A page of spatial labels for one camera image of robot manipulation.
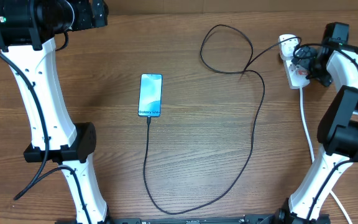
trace black metal base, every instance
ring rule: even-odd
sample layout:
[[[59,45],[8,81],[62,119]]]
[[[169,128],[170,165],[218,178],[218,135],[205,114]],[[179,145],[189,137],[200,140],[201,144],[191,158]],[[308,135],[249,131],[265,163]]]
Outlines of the black metal base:
[[[57,221],[55,222],[55,224],[82,224],[82,223],[78,223],[77,220],[72,220],[72,221]],[[113,224],[111,217],[110,217],[110,211],[109,211],[109,207],[107,207],[107,216],[105,221],[100,221],[97,224]]]
[[[331,223],[329,219],[329,215],[320,215],[317,220],[313,219],[311,221],[300,218],[295,213],[290,212],[290,207],[288,205],[288,202],[289,202],[289,198],[285,199],[283,206],[277,209],[272,220],[268,223],[271,224],[330,224]]]
[[[244,217],[227,218],[187,218],[141,220],[140,218],[119,218],[114,224],[273,224],[274,215],[245,215]],[[331,224],[329,215],[320,215],[316,224]]]
[[[96,148],[96,130],[93,123],[76,123],[75,128],[77,137],[71,147],[60,146],[60,150],[49,150],[48,160],[51,159],[59,164],[62,161],[85,161],[86,157],[94,152]],[[30,144],[23,153],[27,162],[42,162],[45,151],[41,151],[39,147],[35,149]]]

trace smartphone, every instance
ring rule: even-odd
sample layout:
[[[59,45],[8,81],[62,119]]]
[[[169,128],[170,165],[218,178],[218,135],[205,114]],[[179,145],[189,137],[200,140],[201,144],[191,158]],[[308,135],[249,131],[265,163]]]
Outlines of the smartphone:
[[[162,75],[143,74],[140,79],[138,115],[159,117],[161,114]]]

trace power strip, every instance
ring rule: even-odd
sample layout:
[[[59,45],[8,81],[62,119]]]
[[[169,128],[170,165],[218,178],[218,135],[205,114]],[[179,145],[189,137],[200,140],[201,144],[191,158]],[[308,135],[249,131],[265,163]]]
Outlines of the power strip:
[[[278,38],[278,41],[280,42],[291,37],[295,37],[295,35],[283,34]],[[278,45],[280,47],[280,57],[283,60],[285,73],[287,74],[288,84],[290,84],[290,88],[293,90],[307,86],[310,83],[310,80],[306,79],[308,71],[300,65],[294,65],[291,61],[293,59],[293,51],[298,44],[298,39],[291,39]]]

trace white robotic arm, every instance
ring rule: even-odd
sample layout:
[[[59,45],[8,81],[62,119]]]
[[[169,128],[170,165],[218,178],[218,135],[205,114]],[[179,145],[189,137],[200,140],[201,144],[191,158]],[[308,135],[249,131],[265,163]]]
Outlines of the white robotic arm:
[[[57,76],[55,60],[55,39],[52,38],[42,44],[42,50],[34,50],[31,45],[10,46],[8,52],[2,52],[14,62],[25,76],[33,83],[34,90],[39,98],[45,123],[50,136],[50,151],[60,151],[64,147],[70,148],[76,140],[75,125],[67,113]],[[34,100],[23,79],[15,75],[16,82],[21,91],[23,102],[30,120],[33,148],[45,150],[44,134],[42,132],[40,117]],[[93,169],[93,153],[85,161],[60,161],[60,166],[67,166],[76,172],[81,193],[84,196],[86,209],[92,223],[103,222],[108,214],[107,203],[103,200]],[[76,207],[76,221],[88,224],[74,177],[69,170],[62,170],[68,182],[70,192]]]
[[[342,52],[355,59],[358,64],[357,53],[346,50],[343,50]],[[319,132],[323,132],[328,135],[329,131],[331,131],[328,129],[333,128],[337,137],[340,134],[343,136],[338,137],[338,139],[342,138],[340,140],[333,140],[332,138],[329,141],[325,141],[324,144],[320,144],[316,160],[313,162],[299,188],[288,199],[290,213],[296,214],[298,218],[307,219],[310,210],[313,209],[309,220],[318,219],[321,207],[329,192],[344,171],[353,165],[353,162],[345,163],[334,171],[313,207],[312,204],[314,198],[317,196],[320,188],[324,185],[324,182],[326,181],[329,173],[333,170],[334,166],[340,162],[349,161],[355,157],[358,159],[358,154],[347,154],[349,151],[346,151],[346,144],[348,144],[353,150],[355,147],[351,144],[358,141],[358,132],[355,131],[353,133],[354,127],[358,127],[358,124],[350,120],[351,114],[358,115],[358,106],[356,106],[356,104],[358,104],[358,93],[356,93],[358,92],[357,68],[348,58],[343,56],[343,54],[338,51],[333,51],[326,64],[326,70],[331,75],[339,96],[337,95],[336,100],[333,103],[336,106],[331,105],[331,107],[335,107],[335,110],[329,110],[326,115],[324,115],[324,118],[319,126]],[[343,86],[345,86],[347,90],[352,90],[352,88],[357,89],[353,90],[352,93],[354,93],[354,95],[349,97],[349,99],[352,99],[349,100],[349,103],[341,102],[346,94],[343,91]],[[354,108],[354,110],[349,113],[349,108]],[[345,110],[348,110],[348,113],[341,114]],[[331,127],[329,124],[327,126],[324,126],[324,124],[322,125],[325,121],[330,121],[333,125]],[[347,128],[347,125],[350,126],[351,124],[353,124],[351,128],[345,129]],[[333,147],[336,147],[337,151],[333,151],[331,144],[335,145]]]
[[[34,50],[31,45],[10,46],[8,49],[8,52],[2,54],[24,72],[38,96],[50,137],[49,150],[60,150],[64,145],[71,147],[77,132],[67,113],[57,77],[55,39],[42,44],[42,50]],[[18,75],[15,75],[15,78],[29,117],[32,146],[44,151],[44,134],[37,107],[23,79]]]

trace wood grain surface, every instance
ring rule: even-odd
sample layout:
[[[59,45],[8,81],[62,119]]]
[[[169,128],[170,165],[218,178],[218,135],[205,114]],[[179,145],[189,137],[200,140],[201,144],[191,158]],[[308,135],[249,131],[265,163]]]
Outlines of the wood grain surface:
[[[350,44],[358,46],[358,11],[251,12],[239,14],[110,16],[102,29],[69,33],[57,52],[65,103],[73,122],[92,121],[98,133],[94,168],[111,215],[139,218],[232,217],[272,213],[300,185],[310,155],[299,112],[299,92],[288,87],[278,49],[256,60],[266,96],[255,130],[252,158],[234,188],[220,201],[184,215],[159,212],[142,180],[146,119],[137,116],[140,75],[162,73],[163,105],[153,119],[147,179],[157,203],[177,212],[221,195],[250,153],[250,133],[262,96],[259,78],[250,73],[221,75],[200,61],[201,41],[216,24],[245,32],[255,53],[292,33],[304,43],[320,42],[324,27],[351,25]],[[63,43],[58,36],[57,45]],[[242,70],[250,50],[228,29],[218,29],[205,46],[205,59],[221,70]],[[315,153],[316,130],[335,96],[334,87],[313,82],[305,88],[305,111]],[[0,223],[53,223],[74,219],[67,183],[52,174],[18,201],[39,164],[22,153],[30,143],[24,105],[9,67],[0,60]],[[49,162],[45,170],[56,164]],[[358,223],[358,164],[334,188]],[[323,213],[332,223],[345,219],[331,196]]]
[[[104,0],[111,14],[358,10],[358,0]]]

